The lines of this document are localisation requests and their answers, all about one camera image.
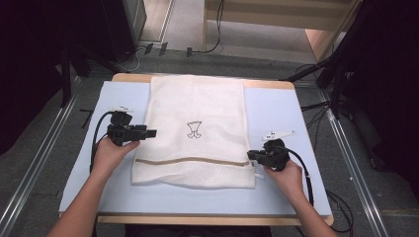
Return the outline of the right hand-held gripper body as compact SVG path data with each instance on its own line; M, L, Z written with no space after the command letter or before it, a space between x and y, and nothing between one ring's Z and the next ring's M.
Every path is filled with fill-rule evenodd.
M285 146L284 141L274 132L267 136L263 150L260 152L261 155L257 159L262 160L263 166L270 167L277 172L283 171L291 159L291 152Z

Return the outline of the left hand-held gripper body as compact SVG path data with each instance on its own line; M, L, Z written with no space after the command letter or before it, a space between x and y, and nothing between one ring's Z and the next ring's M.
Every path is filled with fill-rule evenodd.
M135 130L135 124L131 124L132 116L124 111L111 111L111 123L107 128L107 135L117 145L122 146L125 142L139 141L146 138L146 130Z

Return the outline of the cream white towel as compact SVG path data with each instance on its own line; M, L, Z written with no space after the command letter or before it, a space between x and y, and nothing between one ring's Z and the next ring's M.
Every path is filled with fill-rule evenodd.
M137 147L135 185L253 189L244 81L162 76L150 82L145 124L157 131Z

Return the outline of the person's left hand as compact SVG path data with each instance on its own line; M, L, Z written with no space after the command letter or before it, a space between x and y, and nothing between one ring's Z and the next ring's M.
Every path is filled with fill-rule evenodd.
M110 177L129 152L137 148L139 144L139 141L133 141L117 146L109 137L103 138L97 146L92 173Z

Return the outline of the person's right hand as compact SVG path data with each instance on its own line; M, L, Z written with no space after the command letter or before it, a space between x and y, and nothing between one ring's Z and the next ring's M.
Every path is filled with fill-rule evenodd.
M294 203L305 198L302 188L302 170L294 161L290 160L282 171L274 171L270 167L265 167L264 170L289 202Z

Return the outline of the black metal stand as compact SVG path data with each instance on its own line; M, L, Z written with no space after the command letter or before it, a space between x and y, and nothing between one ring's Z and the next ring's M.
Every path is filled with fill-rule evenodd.
M113 66L109 61L88 49L86 46L80 43L66 42L61 51L62 108L69 103L72 96L70 66L73 66L79 76L88 77L91 73L91 68L87 62L88 59L92 59L113 73L120 72L120 70Z
M341 62L342 51L337 49L326 59L321 60L315 64L310 64L306 69L300 72L296 72L295 75L285 78L285 81L296 82L303 77L313 74L320 70L321 73L316 79L316 86L319 89L325 89L330 84L333 84L333 90L331 94L331 111L335 119L339 119L339 100L340 91L344 80L344 64Z

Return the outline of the person's dark clothing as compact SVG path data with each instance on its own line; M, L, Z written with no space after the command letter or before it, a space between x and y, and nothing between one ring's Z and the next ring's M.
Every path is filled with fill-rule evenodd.
M125 237L272 237L267 226L126 224Z

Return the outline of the dark cabinet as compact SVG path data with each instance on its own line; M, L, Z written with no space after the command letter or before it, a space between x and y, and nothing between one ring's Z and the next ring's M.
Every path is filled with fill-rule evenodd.
M134 54L139 44L147 15L143 0L101 0L110 39L110 56L123 62Z

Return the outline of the black curtain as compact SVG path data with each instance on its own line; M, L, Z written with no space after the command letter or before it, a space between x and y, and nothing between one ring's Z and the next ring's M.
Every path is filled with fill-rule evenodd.
M419 0L363 0L341 46L369 151L419 200Z
M62 91L61 51L93 0L0 0L0 155Z

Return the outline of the light wooden shelf unit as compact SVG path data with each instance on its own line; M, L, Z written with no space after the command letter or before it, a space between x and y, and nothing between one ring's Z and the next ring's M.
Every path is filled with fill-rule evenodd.
M352 26L363 0L224 0L226 22L304 29L317 61Z

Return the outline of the metal floor rail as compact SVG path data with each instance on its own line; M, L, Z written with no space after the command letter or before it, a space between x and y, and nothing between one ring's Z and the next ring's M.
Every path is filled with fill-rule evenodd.
M348 237L389 237L389 232L357 162L344 127L326 106L314 138L326 193L336 199L342 210L335 210L336 222L350 221Z
M2 217L0 218L0 237L9 237L9 234L20 215L20 212L25 206L25 203L42 171L43 166L74 107L81 85L82 78L80 76L76 76L70 86L70 89L73 91L72 96L67 104L58 111L57 116L44 137L42 144L34 156L29 168L8 201Z

